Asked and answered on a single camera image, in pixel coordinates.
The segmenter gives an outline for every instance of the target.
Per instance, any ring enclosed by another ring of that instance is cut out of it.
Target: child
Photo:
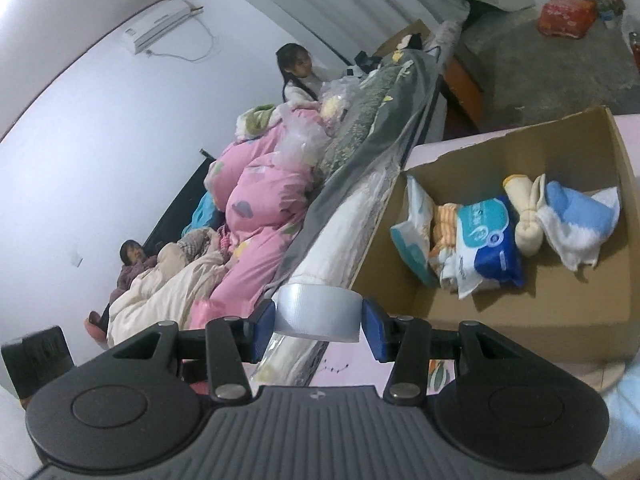
[[[146,257],[142,246],[135,240],[127,240],[120,247],[120,259],[122,270],[116,282],[116,288],[109,296],[109,304],[104,309],[102,316],[93,310],[84,320],[84,328],[97,342],[107,341],[107,327],[109,324],[109,307],[120,296],[129,290],[133,279],[158,263],[158,257]]]
[[[323,68],[313,66],[311,56],[305,47],[287,43],[276,52],[278,68],[282,74],[282,100],[299,103],[318,101],[324,81],[335,77]]]

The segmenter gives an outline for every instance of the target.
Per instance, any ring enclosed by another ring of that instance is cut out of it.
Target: pink table
[[[616,124],[625,141],[626,150],[631,160],[636,178],[640,177],[640,114],[617,116]],[[510,130],[480,134],[463,139],[446,140],[416,146],[409,154],[405,169],[413,168],[420,164],[433,162],[439,156],[453,150],[459,150],[478,142],[503,136]],[[373,384],[382,394],[386,380],[391,373],[393,363],[380,364],[377,362],[367,340],[360,331],[358,343],[330,343],[311,386],[357,386],[360,384]]]

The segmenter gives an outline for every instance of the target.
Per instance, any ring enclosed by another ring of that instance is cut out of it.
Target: roll of tape
[[[362,296],[328,285],[291,283],[278,291],[274,332],[314,339],[357,343]]]

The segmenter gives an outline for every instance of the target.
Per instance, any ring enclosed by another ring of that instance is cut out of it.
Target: air conditioner
[[[180,25],[190,14],[191,7],[182,0],[160,2],[125,29],[122,41],[132,54],[137,54]]]

